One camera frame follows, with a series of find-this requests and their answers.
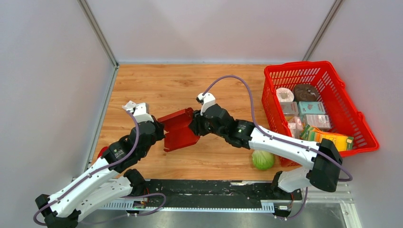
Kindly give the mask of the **red paper box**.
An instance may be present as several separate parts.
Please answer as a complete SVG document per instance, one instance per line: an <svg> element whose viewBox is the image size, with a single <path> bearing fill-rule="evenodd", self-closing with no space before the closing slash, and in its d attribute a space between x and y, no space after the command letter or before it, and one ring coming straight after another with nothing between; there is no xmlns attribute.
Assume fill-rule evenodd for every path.
<svg viewBox="0 0 403 228"><path fill-rule="evenodd" d="M199 141L200 136L196 135L189 127L193 121L193 111L189 107L157 119L164 125L166 131L164 134L165 152L192 146Z"/></svg>

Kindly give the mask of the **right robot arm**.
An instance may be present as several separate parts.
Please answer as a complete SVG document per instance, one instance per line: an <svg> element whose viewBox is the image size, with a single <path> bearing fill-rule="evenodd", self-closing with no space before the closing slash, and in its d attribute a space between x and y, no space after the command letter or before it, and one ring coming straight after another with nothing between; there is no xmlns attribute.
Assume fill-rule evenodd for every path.
<svg viewBox="0 0 403 228"><path fill-rule="evenodd" d="M275 133L253 122L234 119L217 104L205 112L194 111L189 128L197 136L211 133L233 147L267 151L300 164L298 169L275 175L271 193L277 199L309 186L326 192L336 190L343 160L331 140L304 141Z"/></svg>

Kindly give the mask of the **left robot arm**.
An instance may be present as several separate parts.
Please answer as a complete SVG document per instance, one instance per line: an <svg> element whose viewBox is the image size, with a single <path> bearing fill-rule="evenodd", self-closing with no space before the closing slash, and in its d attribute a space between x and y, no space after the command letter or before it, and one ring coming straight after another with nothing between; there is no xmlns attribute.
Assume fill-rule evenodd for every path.
<svg viewBox="0 0 403 228"><path fill-rule="evenodd" d="M75 228L95 210L118 199L142 199L163 193L146 190L145 179L131 166L149 152L151 146L165 138L164 124L154 116L133 117L135 127L129 135L109 145L96 162L77 179L51 195L35 199L38 210L33 221L47 228Z"/></svg>

